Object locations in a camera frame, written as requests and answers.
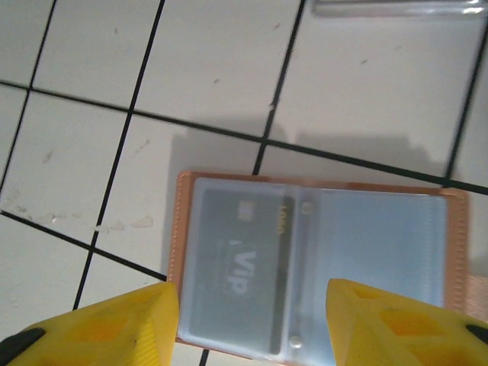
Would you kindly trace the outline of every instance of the yellow plastic part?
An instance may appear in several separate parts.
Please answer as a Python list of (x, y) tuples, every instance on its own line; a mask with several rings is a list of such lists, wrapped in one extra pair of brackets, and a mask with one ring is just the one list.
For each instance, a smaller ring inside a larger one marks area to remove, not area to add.
[(481, 366), (479, 320), (353, 281), (331, 280), (327, 322), (337, 366)]
[(31, 328), (46, 334), (9, 366), (166, 366), (178, 324), (171, 283), (154, 284)]

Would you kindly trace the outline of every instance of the transparent plastic object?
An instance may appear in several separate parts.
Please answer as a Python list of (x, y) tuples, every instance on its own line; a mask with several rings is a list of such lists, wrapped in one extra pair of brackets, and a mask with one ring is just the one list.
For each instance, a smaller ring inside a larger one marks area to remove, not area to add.
[(486, 0), (315, 0), (313, 13), (327, 18), (486, 15)]
[(178, 326), (186, 342), (334, 365), (330, 278), (443, 304), (443, 197), (210, 178), (193, 197)]

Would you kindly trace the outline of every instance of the black grout line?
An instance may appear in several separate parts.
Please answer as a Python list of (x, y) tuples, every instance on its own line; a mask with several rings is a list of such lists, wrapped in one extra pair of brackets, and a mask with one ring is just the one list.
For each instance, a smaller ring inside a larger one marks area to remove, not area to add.
[[(75, 246), (78, 246), (79, 248), (82, 248), (84, 250), (91, 250), (90, 245), (72, 238), (71, 236), (64, 235), (62, 233), (58, 233), (55, 230), (49, 229), (45, 226), (39, 225), (38, 223), (33, 223), (32, 221), (29, 221), (27, 219), (24, 219), (23, 217), (19, 217), (13, 213), (10, 213), (8, 211), (1, 211), (0, 215), (7, 217), (11, 220), (17, 221), (18, 223), (22, 223), (25, 226), (29, 226), (32, 229), (36, 229), (41, 231), (42, 233), (46, 233), (48, 235), (54, 236), (57, 239), (61, 239), (62, 241), (68, 242), (70, 244), (73, 244)], [(103, 249), (99, 248), (94, 248), (93, 252), (101, 257), (104, 257), (106, 259), (109, 259), (113, 262), (116, 262), (120, 265), (125, 265), (126, 267), (132, 268), (138, 272), (144, 273), (145, 275), (149, 275), (151, 277), (157, 278), (160, 281), (166, 281), (166, 276), (164, 274), (161, 274), (159, 272), (153, 271), (152, 269), (149, 269), (147, 267), (144, 267), (142, 265), (138, 265), (137, 263), (131, 262), (125, 258), (121, 258), (118, 255), (112, 254), (110, 252), (107, 252)]]
[[(32, 75), (30, 76), (29, 87), (28, 87), (26, 94), (25, 94), (24, 103), (22, 104), (21, 115), (18, 119), (17, 127), (15, 129), (14, 138), (12, 139), (10, 149), (8, 151), (7, 162), (5, 163), (5, 168), (4, 168), (3, 173), (2, 173), (2, 182), (0, 182), (0, 196), (2, 195), (2, 190), (3, 190), (3, 187), (5, 185), (5, 180), (7, 179), (8, 168), (10, 168), (12, 156), (14, 155), (15, 145), (17, 144), (18, 136), (19, 136), (19, 133), (21, 131), (21, 126), (22, 126), (22, 121), (24, 120), (25, 110), (27, 108), (27, 103), (29, 102), (29, 94), (30, 94), (29, 88), (32, 88), (32, 86), (34, 85), (34, 79), (36, 78), (37, 68), (39, 67), (40, 56), (43, 52), (44, 44), (46, 43), (47, 32), (49, 31), (49, 28), (51, 25), (51, 20), (53, 19), (53, 13), (54, 13), (54, 8), (56, 7), (56, 1), (57, 0), (53, 0), (53, 3), (51, 4), (51, 9), (50, 9), (49, 15), (48, 15), (47, 20), (46, 20), (46, 27), (44, 28), (44, 33), (43, 33), (43, 37), (42, 37), (42, 40), (41, 40), (40, 45), (39, 45), (39, 50), (37, 51), (37, 56), (36, 56), (36, 61), (34, 63), (34, 68), (32, 69)], [(16, 87), (18, 87), (18, 84), (10, 83), (9, 86), (16, 88)]]
[(344, 162), (346, 164), (361, 166), (363, 168), (378, 170), (381, 172), (391, 173), (395, 175), (401, 175), (403, 177), (413, 178), (419, 181), (428, 181), (431, 183), (435, 183), (437, 185), (441, 185), (442, 182), (444, 181), (443, 177), (438, 177), (436, 175), (415, 172), (413, 170), (397, 168), (395, 166), (381, 164), (379, 162), (370, 162), (368, 160), (354, 158), (351, 156), (344, 156), (344, 155), (336, 154), (334, 152), (313, 149), (311, 147), (299, 146), (291, 143), (284, 143), (282, 141), (269, 140), (268, 145), (280, 147), (282, 149), (296, 151), (298, 153), (304, 153), (307, 155), (318, 156), (320, 158), (326, 158), (337, 162)]
[(32, 221), (29, 221), (27, 219), (24, 219), (23, 217), (19, 217), (17, 215), (14, 215), (8, 211), (2, 211), (2, 212), (0, 212), (0, 215), (8, 217), (9, 219), (15, 220), (19, 223), (23, 223), (24, 225), (27, 225), (33, 229), (36, 229), (36, 230), (42, 231), (43, 233), (54, 236), (55, 238), (64, 240), (65, 242), (69, 242), (71, 244), (74, 244), (75, 246), (78, 246), (80, 248), (83, 248), (86, 250), (90, 249), (90, 246), (84, 242), (81, 242), (77, 239), (74, 239), (71, 236), (67, 236), (67, 235), (64, 235), (62, 233), (58, 233), (57, 231), (48, 229), (47, 227), (39, 225), (38, 223), (33, 223)]
[(15, 128), (14, 138), (12, 139), (10, 149), (8, 151), (7, 161), (5, 162), (5, 167), (3, 169), (2, 181), (0, 182), (0, 197), (2, 196), (3, 187), (5, 185), (5, 181), (7, 180), (8, 169), (10, 168), (12, 157), (14, 156), (15, 145), (17, 144), (18, 135), (21, 132), (22, 121), (24, 120), (25, 110), (27, 108), (28, 102), (29, 102), (29, 92), (27, 92), (24, 97), (24, 103), (22, 104), (21, 115), (18, 118), (17, 127)]
[(32, 71), (32, 76), (30, 77), (29, 88), (34, 86), (34, 80), (36, 78), (37, 69), (39, 68), (40, 57), (43, 53), (44, 44), (46, 43), (47, 33), (51, 26), (51, 21), (53, 20), (54, 8), (56, 7), (57, 0), (53, 0), (51, 4), (51, 9), (49, 11), (49, 16), (47, 17), (46, 28), (44, 29), (43, 39), (40, 42), (39, 52), (37, 53), (36, 62), (34, 64), (34, 70)]
[(198, 366), (205, 366), (207, 364), (208, 353), (209, 353), (208, 349), (204, 349), (201, 352), (200, 362), (198, 363)]
[(19, 84), (17, 82), (10, 82), (8, 80), (3, 80), (3, 79), (0, 79), (0, 85), (9, 86), (11, 88), (16, 88), (16, 89), (22, 89), (25, 91), (29, 90), (28, 85), (22, 85), (22, 84)]
[[(154, 38), (156, 37), (156, 31), (158, 30), (159, 19), (161, 18), (162, 8), (165, 4), (165, 0), (159, 1), (159, 6), (156, 11), (156, 16), (152, 23), (151, 33), (149, 34), (149, 39), (147, 41), (146, 51), (144, 52), (143, 61), (139, 70), (139, 75), (137, 76), (136, 85), (134, 87), (134, 92), (132, 94), (132, 99), (130, 101), (129, 110), (127, 111), (127, 117), (124, 123), (124, 128), (122, 129), (122, 134), (120, 135), (119, 145), (117, 147), (117, 152), (115, 153), (114, 163), (112, 164), (112, 169), (110, 176), (108, 178), (107, 187), (105, 188), (104, 198), (101, 202), (100, 211), (98, 212), (97, 226), (101, 225), (104, 219), (105, 211), (107, 210), (108, 198), (110, 197), (112, 186), (114, 185), (115, 174), (117, 172), (117, 167), (119, 165), (120, 157), (122, 156), (122, 150), (124, 149), (125, 140), (127, 138), (127, 133), (129, 131), (130, 120), (136, 107), (137, 96), (139, 95), (140, 86), (143, 83), (144, 72), (146, 71), (147, 62), (149, 61), (149, 56), (151, 54), (151, 48), (153, 47)], [(93, 237), (91, 238), (90, 250), (86, 257), (85, 267), (83, 268), (82, 277), (79, 282), (78, 291), (76, 292), (75, 303), (73, 304), (73, 309), (78, 309), (79, 301), (81, 300), (83, 288), (85, 287), (86, 278), (88, 276), (88, 270), (90, 269), (90, 264), (92, 263), (92, 257), (94, 253), (94, 248), (97, 244), (98, 231), (93, 232)]]
[(163, 282), (166, 281), (166, 275), (165, 274), (153, 271), (152, 269), (144, 267), (143, 265), (138, 265), (137, 263), (129, 261), (125, 258), (121, 258), (118, 255), (112, 254), (112, 253), (107, 252), (105, 250), (94, 247), (93, 253), (98, 254), (99, 256), (104, 257), (106, 259), (110, 259), (111, 261), (117, 262), (120, 265), (125, 265), (126, 267), (129, 267), (129, 268), (132, 268), (138, 272), (144, 273), (145, 275), (149, 275), (151, 277), (157, 278), (160, 281), (163, 281)]
[(118, 112), (124, 112), (124, 113), (127, 113), (129, 111), (127, 108), (122, 107), (120, 105), (104, 103), (103, 101), (94, 101), (92, 99), (87, 99), (87, 98), (80, 98), (80, 97), (76, 97), (74, 95), (58, 93), (56, 91), (50, 91), (50, 90), (46, 90), (46, 89), (42, 89), (42, 88), (32, 88), (32, 91), (34, 93), (38, 93), (38, 94), (42, 94), (42, 95), (49, 95), (50, 97), (61, 98), (61, 99), (66, 99), (68, 101), (75, 101), (78, 103), (88, 104), (88, 105), (91, 105), (94, 107), (110, 109), (112, 111), (118, 111)]
[(450, 186), (450, 180), (454, 172), (456, 158), (458, 157), (461, 141), (467, 126), (467, 120), (470, 116), (470, 110), (473, 104), (477, 82), (480, 79), (482, 68), (483, 68), (483, 58), (486, 52), (487, 39), (488, 39), (488, 18), (486, 18), (483, 34), (482, 37), (480, 38), (480, 44), (478, 46), (476, 60), (473, 65), (473, 71), (471, 72), (470, 83), (467, 87), (466, 96), (464, 97), (464, 104), (461, 110), (459, 123), (457, 125), (457, 131), (451, 149), (451, 155), (449, 157), (449, 161), (445, 169), (445, 175), (444, 175), (445, 183), (443, 184), (445, 187)]
[(449, 187), (462, 189), (463, 191), (484, 194), (485, 196), (488, 196), (488, 187), (466, 183), (465, 181), (450, 180)]
[[(19, 88), (19, 89), (23, 89), (23, 90), (28, 90), (27, 86), (23, 86), (23, 85), (11, 83), (11, 82), (6, 82), (4, 80), (0, 80), (0, 85), (5, 85), (5, 86), (12, 87), (12, 88)], [(64, 95), (62, 93), (58, 93), (55, 91), (48, 91), (48, 90), (39, 89), (39, 88), (32, 88), (31, 90), (34, 93), (49, 95), (49, 96), (52, 96), (54, 98), (67, 99), (67, 100), (82, 103), (82, 104), (90, 104), (90, 105), (93, 105), (95, 107), (111, 109), (113, 111), (120, 111), (120, 112), (126, 112), (126, 113), (129, 111), (128, 109), (121, 107), (121, 106), (116, 106), (113, 104), (107, 104), (104, 102), (92, 101), (92, 100), (79, 98), (79, 97), (72, 96), (72, 95)], [(254, 143), (262, 143), (264, 141), (263, 138), (260, 136), (254, 136), (254, 135), (249, 135), (247, 133), (240, 133), (240, 132), (236, 132), (236, 131), (232, 131), (232, 130), (226, 130), (226, 129), (219, 128), (219, 127), (207, 126), (204, 124), (199, 124), (197, 122), (179, 120), (177, 118), (166, 117), (166, 116), (162, 116), (160, 114), (154, 114), (154, 113), (140, 111), (140, 110), (134, 110), (133, 115), (151, 118), (154, 120), (160, 120), (162, 122), (175, 124), (175, 125), (179, 125), (179, 126), (189, 127), (191, 129), (195, 129), (195, 130), (202, 130), (205, 132), (217, 133), (219, 135), (229, 136), (229, 137), (237, 138), (240, 140), (251, 141)], [(312, 149), (312, 148), (309, 148), (306, 146), (300, 146), (300, 145), (296, 145), (293, 143), (286, 143), (286, 142), (281, 142), (281, 141), (277, 141), (277, 140), (268, 140), (266, 143), (267, 143), (267, 145), (275, 146), (275, 147), (286, 149), (286, 150), (296, 151), (298, 153), (303, 153), (303, 154), (312, 155), (312, 156), (318, 156), (318, 157), (329, 159), (332, 161), (344, 162), (347, 164), (360, 166), (360, 167), (363, 167), (366, 169), (373, 169), (373, 170), (379, 170), (382, 172), (388, 172), (388, 173), (391, 173), (394, 175), (400, 175), (400, 176), (407, 177), (407, 178), (417, 179), (419, 181), (428, 181), (428, 182), (431, 182), (434, 184), (439, 184), (439, 185), (443, 185), (446, 182), (445, 178), (443, 178), (443, 177), (438, 177), (435, 175), (428, 175), (428, 174), (424, 174), (421, 172), (414, 172), (414, 171), (411, 171), (409, 169), (402, 169), (402, 168), (397, 168), (397, 167), (394, 167), (391, 165), (380, 164), (380, 163), (376, 163), (376, 162), (370, 162), (368, 160), (358, 159), (358, 158), (354, 158), (351, 156), (344, 156), (344, 155), (336, 154), (333, 152), (330, 153), (330, 152), (326, 152), (323, 150)], [(453, 188), (464, 189), (465, 191), (471, 191), (474, 193), (488, 195), (488, 187), (484, 187), (482, 185), (474, 185), (474, 184), (463, 182), (463, 181), (451, 181), (451, 183), (449, 183), (449, 186), (453, 187)]]
[(281, 90), (283, 89), (284, 79), (287, 75), (288, 65), (290, 64), (290, 60), (291, 60), (291, 54), (293, 53), (295, 40), (297, 39), (298, 28), (300, 27), (300, 22), (302, 20), (303, 9), (305, 7), (305, 1), (306, 0), (301, 0), (300, 4), (298, 5), (297, 16), (295, 17), (295, 23), (294, 23), (293, 29), (291, 31), (290, 41), (288, 42), (287, 51), (284, 54), (283, 65), (281, 67), (280, 76), (278, 78), (278, 83), (276, 85), (276, 89), (274, 90), (273, 102), (270, 104), (271, 110), (269, 111), (268, 120), (266, 121), (265, 132), (262, 135), (263, 141), (261, 142), (261, 145), (259, 146), (258, 155), (256, 156), (254, 168), (252, 169), (253, 175), (259, 174), (259, 170), (261, 169), (262, 160), (265, 156), (267, 140), (269, 138), (269, 133), (271, 132), (271, 127), (273, 125), (273, 121), (275, 120), (276, 109), (278, 108), (278, 104), (280, 102)]
[(149, 113), (145, 111), (135, 110), (134, 114), (139, 117), (152, 118), (154, 120), (160, 120), (168, 122), (170, 124), (177, 124), (179, 126), (189, 127), (196, 130), (201, 130), (205, 132), (218, 133), (219, 135), (224, 135), (228, 137), (234, 137), (241, 140), (252, 141), (254, 143), (260, 143), (262, 138), (260, 136), (249, 135), (248, 133), (242, 133), (237, 131), (228, 130), (225, 128), (209, 126), (206, 124), (199, 124), (198, 122), (190, 122), (188, 120), (179, 120), (178, 118), (166, 117), (160, 114)]

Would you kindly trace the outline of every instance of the card chip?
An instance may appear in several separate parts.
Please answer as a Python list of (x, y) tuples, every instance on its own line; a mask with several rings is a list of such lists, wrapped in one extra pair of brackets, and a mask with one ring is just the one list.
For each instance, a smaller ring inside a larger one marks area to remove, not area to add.
[(240, 201), (237, 218), (242, 221), (251, 221), (254, 214), (254, 202)]

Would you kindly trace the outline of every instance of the floor tile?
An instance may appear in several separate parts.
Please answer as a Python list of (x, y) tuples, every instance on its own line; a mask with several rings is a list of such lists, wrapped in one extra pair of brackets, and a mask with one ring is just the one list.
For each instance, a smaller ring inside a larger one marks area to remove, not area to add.
[(157, 0), (59, 0), (35, 86), (128, 106)]
[(208, 366), (228, 366), (228, 365), (232, 365), (232, 366), (261, 365), (262, 366), (264, 365), (260, 361), (248, 360), (246, 358), (227, 355), (225, 353), (220, 353), (220, 352), (210, 352), (208, 354), (207, 364)]
[(125, 115), (33, 94), (0, 207), (90, 242)]
[[(435, 168), (438, 163), (431, 162), (430, 164)], [(260, 174), (319, 178), (330, 181), (360, 181), (388, 185), (435, 187), (434, 184), (428, 182), (272, 146), (266, 148)]]
[(262, 135), (296, 0), (168, 0), (137, 108)]
[(86, 307), (158, 282), (159, 280), (147, 274), (95, 254), (91, 259), (79, 307)]
[(0, 79), (29, 84), (52, 2), (0, 2)]
[[(488, 187), (488, 59), (457, 158), (457, 180)], [(488, 276), (488, 196), (471, 195), (471, 270)]]
[(249, 174), (258, 148), (257, 143), (134, 117), (97, 247), (165, 274), (178, 173)]
[(0, 217), (0, 339), (72, 309), (86, 251)]
[(25, 91), (0, 86), (0, 181), (24, 104)]
[(197, 366), (200, 363), (201, 352), (201, 348), (175, 343), (171, 365)]
[(271, 138), (442, 175), (482, 23), (306, 10)]

